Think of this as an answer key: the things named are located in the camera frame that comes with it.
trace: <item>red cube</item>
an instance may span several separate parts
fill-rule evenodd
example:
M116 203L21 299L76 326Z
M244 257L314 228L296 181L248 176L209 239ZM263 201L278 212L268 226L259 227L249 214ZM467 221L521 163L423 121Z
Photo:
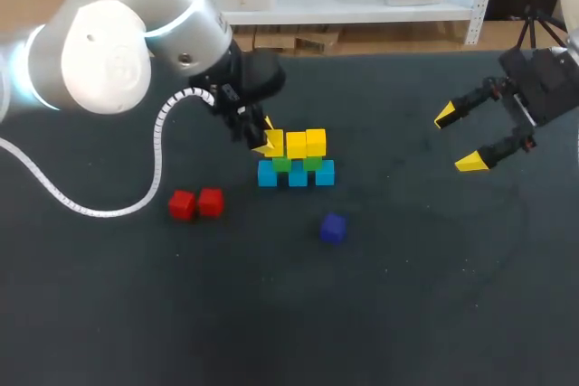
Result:
M195 213L195 195L177 190L169 201L169 212L174 219L190 221Z
M221 189L203 189L199 195L199 214L205 217L219 217L225 208Z

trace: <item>dark gray mat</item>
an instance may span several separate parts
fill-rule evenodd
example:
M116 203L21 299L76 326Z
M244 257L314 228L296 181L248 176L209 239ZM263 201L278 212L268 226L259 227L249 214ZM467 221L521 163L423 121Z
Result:
M449 98L499 74L497 54L288 59L267 109L327 129L338 186L262 191L257 157L184 102L165 180L137 215L95 221L0 153L0 384L576 385L577 113L487 174L453 162L507 134L489 103L439 131ZM120 118L48 113L0 127L73 199L133 203L151 129L178 90L157 71ZM219 221L172 222L175 189L225 190ZM326 212L347 242L318 242Z

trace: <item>white cable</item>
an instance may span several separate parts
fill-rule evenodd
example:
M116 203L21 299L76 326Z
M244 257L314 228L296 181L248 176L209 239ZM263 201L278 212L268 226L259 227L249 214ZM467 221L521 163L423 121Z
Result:
M189 88L184 89L181 92L177 92L173 97L171 97L167 103L163 106L161 111L157 116L157 122L155 123L155 129L153 133L153 151L155 152L155 172L153 175L153 183L150 189L143 199L139 202L131 205L130 207L123 208L122 210L116 210L111 212L101 212L98 210L91 210L90 208L82 207L76 202L67 198L60 190L58 190L53 183L50 182L46 175L40 170L40 168L14 144L2 139L0 137L0 147L8 151L18 160L20 160L26 168L34 175L34 177L40 181L48 192L54 196L62 205L77 212L78 214L84 214L85 216L96 217L101 219L110 219L113 217L121 217L132 214L133 212L138 212L145 206L147 206L157 194L159 185L161 184L161 174L163 173L163 149L162 149L162 136L163 136L163 125L165 124L166 117L175 106L176 103L185 99L187 97L199 97L205 103L210 106L214 105L214 96L211 95L204 89Z

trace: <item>blue cube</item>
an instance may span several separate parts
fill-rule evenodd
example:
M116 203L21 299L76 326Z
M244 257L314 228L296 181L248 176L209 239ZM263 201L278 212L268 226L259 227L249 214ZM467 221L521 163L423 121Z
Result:
M324 160L322 168L316 171L316 185L335 185L336 170L334 160Z
M331 212L322 223L319 237L326 243L340 244L346 237L346 218Z
M308 173L304 169L304 162L301 160L291 162L288 184L289 187L308 187Z
M260 187L277 187L278 174L273 170L271 160L261 160L257 167L257 184Z

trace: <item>cube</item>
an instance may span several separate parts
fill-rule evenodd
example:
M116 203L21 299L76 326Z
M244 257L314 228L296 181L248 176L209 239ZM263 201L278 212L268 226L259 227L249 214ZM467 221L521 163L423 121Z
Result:
M305 132L293 132L286 134L286 147L288 158L306 158L308 156L308 141Z
M182 190L173 193L169 201L169 213L178 221L190 221L195 212L195 195Z
M322 222L319 232L322 241L331 244L339 244L346 237L346 218L331 212Z
M304 170L301 160L291 162L288 185L289 187L308 187L308 173Z
M326 130L324 128L306 130L306 141L308 143L308 157L326 156Z
M283 130L265 130L265 134L273 145L273 149L266 151L265 156L268 158L283 157Z
M321 169L316 171L316 185L336 185L336 169L334 160L324 160Z
M277 187L278 174L273 170L271 160L261 160L257 168L257 184L260 187Z
M316 172L322 168L322 157L308 157L304 160L306 172Z
M199 194L198 206L199 214L204 217L221 216L225 208L223 192L221 189L203 189Z
M286 157L274 158L273 170L275 172L291 172L291 160Z

